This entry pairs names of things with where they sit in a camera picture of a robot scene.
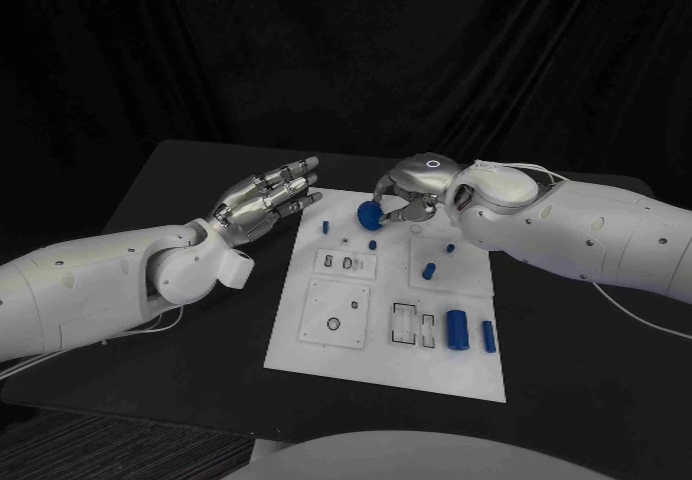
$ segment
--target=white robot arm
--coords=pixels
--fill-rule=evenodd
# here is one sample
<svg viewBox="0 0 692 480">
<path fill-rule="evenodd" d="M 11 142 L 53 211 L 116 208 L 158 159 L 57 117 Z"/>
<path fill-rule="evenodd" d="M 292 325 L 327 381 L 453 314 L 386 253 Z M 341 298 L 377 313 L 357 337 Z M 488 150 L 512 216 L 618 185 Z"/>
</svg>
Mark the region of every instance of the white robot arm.
<svg viewBox="0 0 692 480">
<path fill-rule="evenodd" d="M 60 243 L 2 265 L 0 361 L 112 338 L 203 299 L 217 280 L 243 288 L 254 261 L 234 247 L 321 200 L 295 198 L 318 163 L 311 157 L 246 179 L 185 226 Z"/>
<path fill-rule="evenodd" d="M 521 168 L 543 169 L 482 161 L 462 169 L 435 153 L 407 158 L 368 203 L 380 206 L 394 187 L 410 204 L 387 214 L 374 208 L 383 215 L 377 224 L 363 220 L 364 226 L 427 220 L 442 204 L 479 248 L 576 280 L 692 303 L 692 212 L 605 185 L 567 179 L 540 185 Z"/>
</svg>

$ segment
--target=white board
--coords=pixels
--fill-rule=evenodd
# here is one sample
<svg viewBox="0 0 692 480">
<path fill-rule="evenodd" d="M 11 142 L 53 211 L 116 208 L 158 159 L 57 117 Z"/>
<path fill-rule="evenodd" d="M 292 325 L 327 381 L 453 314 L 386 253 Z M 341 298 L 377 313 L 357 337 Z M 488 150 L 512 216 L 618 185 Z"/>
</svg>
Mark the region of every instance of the white board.
<svg viewBox="0 0 692 480">
<path fill-rule="evenodd" d="M 312 192 L 322 192 L 325 197 L 303 212 L 266 368 L 505 402 L 500 338 L 497 353 L 485 351 L 484 343 L 482 322 L 491 320 L 495 324 L 488 252 L 463 241 L 442 209 L 435 219 L 417 224 L 419 234 L 412 232 L 412 223 L 396 223 L 371 232 L 358 222 L 357 210 L 361 203 L 373 199 L 373 194 L 319 188 Z M 403 199 L 386 196 L 386 211 L 404 205 Z M 327 235 L 324 221 L 329 221 Z M 371 240 L 378 242 L 377 250 L 368 248 Z M 445 250 L 449 243 L 456 246 L 452 256 Z M 364 272 L 345 275 L 342 264 L 335 265 L 337 269 L 324 269 L 319 262 L 325 264 L 328 250 L 341 252 L 341 259 L 376 255 L 377 259 L 370 259 L 361 267 L 368 272 L 376 270 L 376 278 Z M 436 262 L 440 262 L 439 269 L 427 281 L 422 277 L 422 266 Z M 341 285 L 325 287 L 327 282 Z M 311 293 L 315 283 L 327 290 Z M 367 290 L 368 300 L 358 302 L 357 314 L 357 310 L 348 313 L 347 309 L 358 287 Z M 324 292 L 331 300 L 315 302 Z M 309 306 L 309 299 L 322 306 Z M 396 303 L 416 306 L 413 345 L 393 342 Z M 463 310 L 468 314 L 471 349 L 465 351 L 448 348 L 446 313 L 451 310 Z M 344 322 L 338 330 L 325 328 L 332 317 L 342 320 L 339 314 L 357 315 L 354 321 L 345 317 L 350 326 L 344 335 L 335 334 L 345 328 Z M 364 332 L 363 344 L 355 343 L 361 340 L 360 332 Z M 303 333 L 312 336 L 311 341 L 301 339 Z"/>
</svg>

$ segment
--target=robotic hand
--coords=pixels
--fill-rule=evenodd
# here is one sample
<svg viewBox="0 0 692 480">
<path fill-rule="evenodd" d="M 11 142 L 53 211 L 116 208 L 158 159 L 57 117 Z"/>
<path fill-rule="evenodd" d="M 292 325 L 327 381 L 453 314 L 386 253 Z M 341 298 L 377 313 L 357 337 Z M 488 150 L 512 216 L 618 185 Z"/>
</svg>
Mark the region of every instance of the robotic hand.
<svg viewBox="0 0 692 480">
<path fill-rule="evenodd" d="M 538 184 L 520 170 L 540 170 Z M 553 182 L 554 176 L 563 181 Z M 409 205 L 381 210 L 389 188 Z M 544 270 L 692 303 L 692 213 L 621 188 L 569 181 L 543 167 L 481 160 L 469 168 L 435 153 L 414 155 L 384 175 L 361 222 L 429 220 L 439 206 L 465 239 Z"/>
<path fill-rule="evenodd" d="M 0 266 L 0 361 L 112 338 L 197 302 L 217 280 L 246 285 L 254 262 L 234 247 L 318 202 L 316 157 L 247 178 L 208 217 L 84 238 Z"/>
</svg>

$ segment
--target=blue cylinder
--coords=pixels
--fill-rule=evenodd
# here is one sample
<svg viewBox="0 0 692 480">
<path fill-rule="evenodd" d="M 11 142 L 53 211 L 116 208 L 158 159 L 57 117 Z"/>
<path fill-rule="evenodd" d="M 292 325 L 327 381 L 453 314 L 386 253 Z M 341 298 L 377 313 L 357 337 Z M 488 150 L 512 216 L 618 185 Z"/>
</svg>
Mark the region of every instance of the blue cylinder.
<svg viewBox="0 0 692 480">
<path fill-rule="evenodd" d="M 487 352 L 495 353 L 498 349 L 495 347 L 494 322 L 491 320 L 484 320 L 484 340 L 487 342 Z"/>
<path fill-rule="evenodd" d="M 448 345 L 452 350 L 469 350 L 469 322 L 466 312 L 451 310 L 448 312 Z"/>
<path fill-rule="evenodd" d="M 435 263 L 429 263 L 426 265 L 426 270 L 423 271 L 423 278 L 426 280 L 430 280 L 433 278 L 433 274 L 436 273 L 436 264 Z"/>
</svg>

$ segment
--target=table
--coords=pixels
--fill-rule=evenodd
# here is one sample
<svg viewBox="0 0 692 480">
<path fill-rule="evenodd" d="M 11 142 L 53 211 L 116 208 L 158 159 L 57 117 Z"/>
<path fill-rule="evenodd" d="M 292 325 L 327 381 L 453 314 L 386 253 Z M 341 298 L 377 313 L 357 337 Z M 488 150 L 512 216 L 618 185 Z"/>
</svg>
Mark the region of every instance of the table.
<svg viewBox="0 0 692 480">
<path fill-rule="evenodd" d="M 314 154 L 318 185 L 345 190 L 370 191 L 400 161 L 165 141 L 105 233 L 204 217 L 236 182 Z M 635 178 L 566 175 L 652 195 Z M 81 348 L 30 369 L 11 378 L 4 401 L 290 443 L 364 430 L 458 433 L 615 478 L 690 471 L 692 342 L 631 319 L 590 284 L 504 253 L 491 261 L 507 404 L 265 369 L 299 221 L 285 219 L 243 248 L 257 262 L 244 290 L 220 285 L 166 333 Z M 608 291 L 651 321 L 692 329 L 691 306 L 647 292 Z"/>
</svg>

